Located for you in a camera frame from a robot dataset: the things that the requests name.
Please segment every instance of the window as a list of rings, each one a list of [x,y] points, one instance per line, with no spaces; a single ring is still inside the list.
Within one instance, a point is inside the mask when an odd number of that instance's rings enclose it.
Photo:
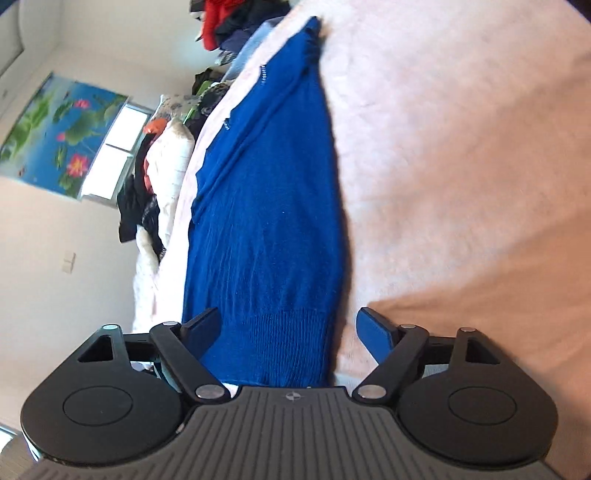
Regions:
[[[117,193],[132,167],[142,130],[149,119],[150,113],[145,109],[125,105],[84,180],[83,197],[115,204]]]

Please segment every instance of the lotus painting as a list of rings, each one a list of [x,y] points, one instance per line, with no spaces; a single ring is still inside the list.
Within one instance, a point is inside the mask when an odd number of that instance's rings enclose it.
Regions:
[[[0,174],[78,198],[127,97],[51,75],[0,148]]]

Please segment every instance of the red clothing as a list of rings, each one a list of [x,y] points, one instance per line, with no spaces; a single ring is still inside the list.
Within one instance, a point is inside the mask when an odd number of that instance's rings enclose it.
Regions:
[[[203,46],[206,50],[218,47],[215,29],[222,24],[226,17],[244,0],[205,0],[205,23],[203,24]]]

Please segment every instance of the bed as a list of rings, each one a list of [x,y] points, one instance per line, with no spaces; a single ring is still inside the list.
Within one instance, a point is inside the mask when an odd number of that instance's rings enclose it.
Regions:
[[[557,404],[548,456],[591,471],[591,27],[563,0],[304,0],[207,120],[157,278],[153,323],[180,320],[196,171],[229,112],[310,16],[347,219],[334,372],[375,367],[370,306],[453,336],[470,325]]]

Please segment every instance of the ribbed cuff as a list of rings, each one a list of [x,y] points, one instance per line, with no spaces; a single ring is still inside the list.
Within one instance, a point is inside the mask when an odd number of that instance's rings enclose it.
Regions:
[[[324,387],[334,318],[315,310],[250,317],[222,334],[202,356],[224,383],[269,387]]]

